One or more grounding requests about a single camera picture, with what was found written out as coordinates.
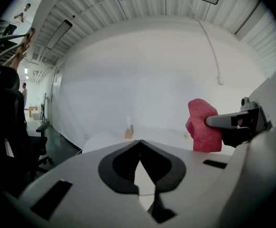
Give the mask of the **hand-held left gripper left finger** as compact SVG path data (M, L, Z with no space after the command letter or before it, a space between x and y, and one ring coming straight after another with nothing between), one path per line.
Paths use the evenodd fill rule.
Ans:
M139 194L138 186L134 184L140 161L138 145L139 141L133 141L106 155L99 163L101 180L116 193Z

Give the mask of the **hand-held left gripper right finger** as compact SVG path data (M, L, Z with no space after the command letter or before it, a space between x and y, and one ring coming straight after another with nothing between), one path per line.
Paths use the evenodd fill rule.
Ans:
M140 161L155 184L156 193L175 190L186 174L184 162L144 140L139 142Z

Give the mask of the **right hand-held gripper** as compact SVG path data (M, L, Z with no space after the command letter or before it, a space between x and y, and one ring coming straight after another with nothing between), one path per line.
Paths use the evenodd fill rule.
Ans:
M262 107L248 97L242 98L240 112L209 116L205 119L205 124L208 127L221 128L224 145L234 148L272 129L272 123L266 119Z

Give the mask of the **red cloth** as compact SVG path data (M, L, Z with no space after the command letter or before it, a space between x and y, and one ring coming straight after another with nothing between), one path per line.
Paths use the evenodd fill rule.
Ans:
M203 99L194 99L188 103L190 117L186 129L193 139L193 150L196 152L220 152L222 134L219 128L208 127L205 119L218 115L217 110Z

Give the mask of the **round white table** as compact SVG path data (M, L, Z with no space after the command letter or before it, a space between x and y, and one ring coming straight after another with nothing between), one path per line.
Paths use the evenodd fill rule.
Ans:
M131 139L122 138L111 133L99 133L91 138L84 138L82 153L95 151L114 144L124 143L131 140L151 140L157 143L169 145L175 148L192 150L193 140L187 132L167 129L142 129L133 133ZM135 170L134 184L139 189L139 202L145 210L151 210L151 204L155 199L155 185L151 182L145 168L141 163Z

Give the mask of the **black metal rack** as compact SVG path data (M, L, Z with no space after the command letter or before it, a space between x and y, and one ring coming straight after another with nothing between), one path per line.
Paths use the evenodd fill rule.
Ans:
M40 111L40 120L42 123L45 123L46 121L46 102L48 100L47 93L43 94L43 99L41 103L41 111Z

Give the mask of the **black office chair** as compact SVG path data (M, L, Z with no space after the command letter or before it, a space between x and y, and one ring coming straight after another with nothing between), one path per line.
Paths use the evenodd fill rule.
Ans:
M37 171L46 173L41 164L53 162L46 156L45 130L49 123L36 130L40 136L28 135L19 87L17 70L0 66L0 191L14 197L20 195L27 178L34 181Z

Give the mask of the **curved stair railing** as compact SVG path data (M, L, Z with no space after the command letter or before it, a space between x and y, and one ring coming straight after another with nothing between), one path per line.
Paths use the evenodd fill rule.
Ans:
M6 35L0 37L0 67L17 69L25 57L35 29L30 28L24 34Z

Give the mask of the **white wall conduit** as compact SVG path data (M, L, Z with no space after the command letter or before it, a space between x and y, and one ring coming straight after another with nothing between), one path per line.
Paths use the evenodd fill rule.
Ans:
M211 50L212 50L212 53L213 53L213 57L214 57L215 64L216 64L216 68L217 68L217 82L218 82L218 84L222 84L222 83L220 82L220 80L221 80L221 71L220 71L220 67L219 67L217 55L216 55L216 52L215 52L214 47L213 47L213 45L212 45L212 42L211 42L211 40L210 40L210 38L209 38L209 36L208 36L207 31L205 30L205 28L204 28L204 26L203 26L203 24L202 24L202 22L200 21L200 19L198 18L197 14L195 13L195 10L194 10L194 8L192 7L191 3L189 3L189 6L190 6L190 8L191 8L191 10L192 10L192 12L193 12L193 15L195 16L195 19L196 19L197 22L199 23L200 27L202 28L202 30L203 30L203 32L204 32L204 34L205 34L205 36L206 36L206 38L207 38L207 40L208 40L209 46L210 46L210 48L211 48Z

